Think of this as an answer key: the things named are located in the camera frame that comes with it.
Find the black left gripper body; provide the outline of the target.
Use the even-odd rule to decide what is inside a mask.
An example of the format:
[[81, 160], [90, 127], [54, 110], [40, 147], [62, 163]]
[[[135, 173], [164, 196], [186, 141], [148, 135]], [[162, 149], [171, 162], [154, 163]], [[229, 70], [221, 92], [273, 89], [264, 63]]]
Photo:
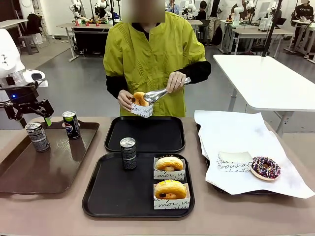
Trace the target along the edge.
[[11, 105], [35, 105], [39, 104], [38, 83], [30, 83], [26, 86], [17, 86], [5, 88], [4, 91], [8, 95], [8, 101], [4, 102], [4, 107]]

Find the person's right hand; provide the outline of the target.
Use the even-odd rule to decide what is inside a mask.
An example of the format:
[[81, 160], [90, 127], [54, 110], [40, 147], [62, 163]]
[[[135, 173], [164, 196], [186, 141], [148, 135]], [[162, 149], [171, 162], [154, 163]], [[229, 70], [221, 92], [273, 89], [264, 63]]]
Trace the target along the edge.
[[121, 90], [117, 98], [120, 107], [128, 112], [130, 112], [132, 108], [132, 99], [133, 95], [126, 90]]

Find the person's left hand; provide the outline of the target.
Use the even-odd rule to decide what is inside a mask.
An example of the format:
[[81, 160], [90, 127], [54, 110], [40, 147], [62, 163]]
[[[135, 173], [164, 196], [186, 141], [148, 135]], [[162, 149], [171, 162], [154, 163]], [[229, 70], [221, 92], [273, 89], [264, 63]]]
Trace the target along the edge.
[[168, 93], [173, 93], [181, 89], [186, 80], [186, 75], [182, 72], [176, 71], [169, 75], [169, 79], [166, 86], [166, 91]]

